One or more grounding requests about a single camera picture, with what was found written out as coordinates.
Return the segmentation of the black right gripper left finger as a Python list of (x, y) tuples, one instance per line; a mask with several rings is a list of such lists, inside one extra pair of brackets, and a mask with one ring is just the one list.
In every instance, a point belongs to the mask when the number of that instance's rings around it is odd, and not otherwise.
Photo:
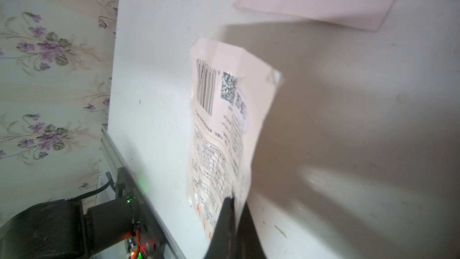
[(214, 235), (204, 259), (236, 258), (236, 213), (233, 197), (224, 199)]

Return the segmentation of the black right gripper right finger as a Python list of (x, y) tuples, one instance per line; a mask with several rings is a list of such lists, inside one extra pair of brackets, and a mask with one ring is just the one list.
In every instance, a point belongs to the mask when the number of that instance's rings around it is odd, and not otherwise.
[(246, 203), (237, 230), (237, 259), (266, 259), (249, 206)]

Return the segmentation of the white lower-shelf seed bag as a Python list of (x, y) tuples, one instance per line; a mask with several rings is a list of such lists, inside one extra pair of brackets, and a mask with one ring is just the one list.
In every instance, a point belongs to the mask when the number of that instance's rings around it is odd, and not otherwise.
[(242, 47), (200, 37), (190, 50), (192, 137), (189, 201), (211, 239), (223, 202), (241, 218), (252, 184), (252, 161), (283, 76)]

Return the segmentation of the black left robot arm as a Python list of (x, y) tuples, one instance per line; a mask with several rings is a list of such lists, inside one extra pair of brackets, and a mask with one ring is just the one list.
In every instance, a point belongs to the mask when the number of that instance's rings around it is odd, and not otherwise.
[(130, 237), (137, 219), (126, 198), (87, 211), (80, 201), (40, 203), (1, 227), (1, 258), (89, 259)]

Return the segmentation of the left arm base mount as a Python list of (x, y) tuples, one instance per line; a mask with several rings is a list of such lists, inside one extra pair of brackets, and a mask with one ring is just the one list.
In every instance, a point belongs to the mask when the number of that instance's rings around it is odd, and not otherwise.
[(109, 201), (109, 223), (124, 243), (125, 259), (164, 259), (168, 241), (142, 190), (130, 171), (117, 169), (114, 199)]

